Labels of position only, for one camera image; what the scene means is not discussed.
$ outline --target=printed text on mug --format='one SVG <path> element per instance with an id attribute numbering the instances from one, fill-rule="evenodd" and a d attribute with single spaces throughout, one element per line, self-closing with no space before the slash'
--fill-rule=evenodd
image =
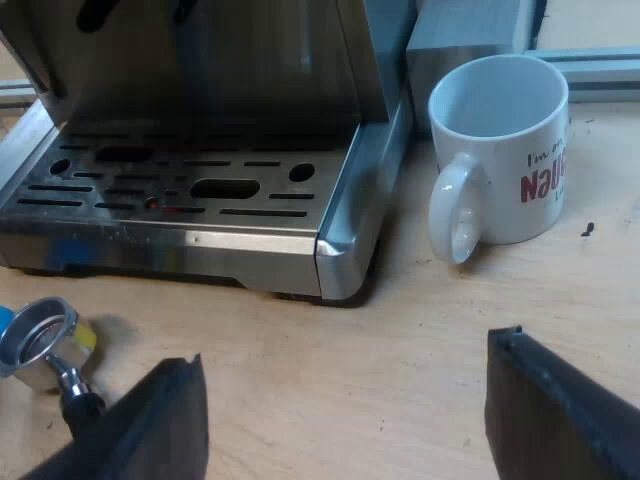
<path id="1" fill-rule="evenodd" d="M 536 198 L 545 198 L 549 191 L 555 191 L 560 184 L 560 178 L 564 177 L 566 169 L 566 146 L 563 146 L 562 139 L 558 140 L 553 148 L 548 152 L 540 154 L 529 154 L 527 164 L 531 167 L 532 163 L 541 162 L 552 155 L 557 155 L 553 159 L 551 168 L 543 170 L 536 169 L 530 175 L 525 175 L 520 179 L 520 200 L 527 203 L 529 200 Z M 556 200 L 562 195 L 562 187 L 556 192 Z"/>

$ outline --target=blue object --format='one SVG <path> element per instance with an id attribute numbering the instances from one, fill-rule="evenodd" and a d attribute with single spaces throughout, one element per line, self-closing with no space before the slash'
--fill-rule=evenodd
<path id="1" fill-rule="evenodd" d="M 6 307 L 0 305 L 0 335 L 4 332 L 5 328 L 11 323 L 13 320 L 13 312 Z"/>

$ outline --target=black handle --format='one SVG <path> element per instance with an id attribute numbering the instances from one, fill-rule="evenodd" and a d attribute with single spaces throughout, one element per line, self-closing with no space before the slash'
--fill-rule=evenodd
<path id="1" fill-rule="evenodd" d="M 87 392 L 71 399 L 62 408 L 62 418 L 67 422 L 73 438 L 93 425 L 105 411 L 104 400 L 94 392 Z"/>

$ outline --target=drip tray grate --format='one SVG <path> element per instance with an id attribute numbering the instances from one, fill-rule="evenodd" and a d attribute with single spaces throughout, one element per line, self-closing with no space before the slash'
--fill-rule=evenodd
<path id="1" fill-rule="evenodd" d="M 350 134 L 63 131 L 2 214 L 317 232 Z"/>

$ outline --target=mug handle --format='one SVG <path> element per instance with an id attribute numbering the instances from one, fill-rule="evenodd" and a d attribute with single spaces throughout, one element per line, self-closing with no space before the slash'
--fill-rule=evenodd
<path id="1" fill-rule="evenodd" d="M 429 239 L 436 257 L 450 264 L 464 262 L 484 230 L 480 183 L 484 170 L 475 157 L 458 153 L 440 173 L 429 203 Z M 462 205 L 463 195 L 470 195 Z"/>

